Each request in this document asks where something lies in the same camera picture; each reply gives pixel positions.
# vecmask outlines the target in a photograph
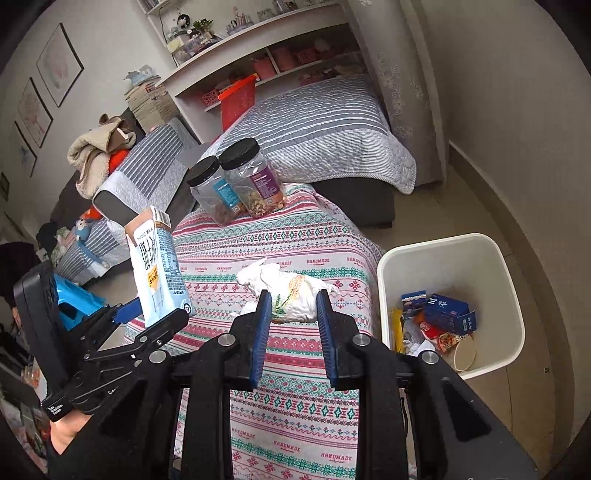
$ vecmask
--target stuffed toy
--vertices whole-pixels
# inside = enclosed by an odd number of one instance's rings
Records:
[[[106,261],[101,260],[99,257],[97,257],[85,245],[85,242],[90,237],[90,224],[86,220],[77,220],[76,225],[72,229],[72,232],[74,232],[74,235],[76,236],[76,242],[78,243],[78,247],[80,248],[80,250],[82,250],[82,253],[84,253],[93,262],[96,262],[105,268],[109,268],[109,264]]]

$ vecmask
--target black jar lid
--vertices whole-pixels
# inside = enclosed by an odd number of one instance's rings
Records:
[[[223,151],[220,166],[226,171],[234,170],[255,158],[260,149],[254,138],[243,138]]]
[[[190,187],[201,185],[215,172],[217,172],[219,167],[220,164],[217,161],[217,157],[215,155],[206,157],[203,160],[198,161],[197,164],[191,168],[191,170],[189,170],[190,178],[187,180],[187,183]]]

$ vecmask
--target orange cloth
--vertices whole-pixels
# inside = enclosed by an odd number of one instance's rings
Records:
[[[128,153],[129,150],[118,150],[111,155],[111,158],[109,159],[109,175],[111,175],[115,169],[121,165]]]
[[[94,207],[90,207],[87,211],[85,211],[82,215],[80,215],[82,220],[100,220],[103,216],[100,212]]]

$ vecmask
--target wall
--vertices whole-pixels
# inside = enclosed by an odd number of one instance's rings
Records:
[[[35,63],[60,22],[85,69],[58,108]],[[2,199],[0,208],[7,208],[33,235],[49,218],[74,172],[66,160],[68,148],[80,134],[98,125],[102,113],[115,115],[127,108],[122,79],[146,63],[161,75],[174,67],[135,0],[57,0],[15,50],[0,75],[0,166],[11,183],[8,205]],[[39,149],[19,122],[38,157],[28,179],[14,161],[13,135],[18,102],[30,76],[53,123]]]
[[[591,78],[534,0],[422,2],[443,66],[449,138],[519,222],[564,319],[572,437],[591,408]]]

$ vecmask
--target figurine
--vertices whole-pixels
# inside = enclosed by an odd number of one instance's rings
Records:
[[[181,30],[185,30],[191,24],[191,18],[188,15],[180,14],[177,18],[177,25]]]

